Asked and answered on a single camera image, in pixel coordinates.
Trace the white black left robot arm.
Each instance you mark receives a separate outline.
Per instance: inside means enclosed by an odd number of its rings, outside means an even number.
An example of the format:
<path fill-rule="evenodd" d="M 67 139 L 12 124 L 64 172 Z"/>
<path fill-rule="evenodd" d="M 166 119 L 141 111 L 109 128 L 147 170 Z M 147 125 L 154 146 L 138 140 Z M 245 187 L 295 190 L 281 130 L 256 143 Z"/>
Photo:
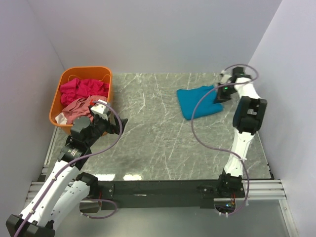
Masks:
<path fill-rule="evenodd" d="M 128 120 L 94 115 L 75 119 L 66 145 L 55 166 L 31 203 L 19 214 L 10 215 L 6 227 L 12 237 L 53 237 L 63 219 L 84 198 L 100 199 L 97 177 L 81 169 L 91 146 L 104 134 L 122 134 Z"/>

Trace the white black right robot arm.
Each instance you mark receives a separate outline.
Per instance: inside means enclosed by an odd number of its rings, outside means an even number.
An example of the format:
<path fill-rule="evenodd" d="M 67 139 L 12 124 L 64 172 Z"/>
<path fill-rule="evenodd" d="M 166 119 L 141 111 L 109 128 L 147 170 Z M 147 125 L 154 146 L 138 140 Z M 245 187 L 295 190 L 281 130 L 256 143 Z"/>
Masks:
<path fill-rule="evenodd" d="M 234 140 L 228 162 L 223 173 L 219 176 L 217 193 L 222 197 L 231 197 L 243 192 L 242 176 L 246 171 L 244 162 L 249 146 L 260 130 L 265 115 L 267 100 L 256 92 L 253 78 L 246 74 L 246 65 L 231 66 L 230 74 L 223 70 L 221 82 L 218 83 L 215 103 L 224 103 L 231 100 L 232 94 L 238 94 L 239 102 L 233 117 Z"/>

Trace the blue t shirt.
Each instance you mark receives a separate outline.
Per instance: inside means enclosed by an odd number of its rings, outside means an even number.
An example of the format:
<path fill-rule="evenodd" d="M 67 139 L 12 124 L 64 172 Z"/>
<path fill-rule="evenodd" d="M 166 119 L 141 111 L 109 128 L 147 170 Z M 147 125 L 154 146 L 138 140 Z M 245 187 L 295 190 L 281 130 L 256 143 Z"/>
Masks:
<path fill-rule="evenodd" d="M 190 120 L 194 108 L 200 99 L 209 91 L 214 89 L 214 86 L 201 86 L 195 89 L 178 89 L 176 91 L 177 99 L 181 108 L 183 117 L 186 120 Z M 215 103 L 215 98 L 217 96 L 216 91 L 212 91 L 208 94 L 199 104 L 196 109 L 194 118 L 200 118 L 204 116 L 213 115 L 223 111 L 224 106 L 221 103 Z"/>

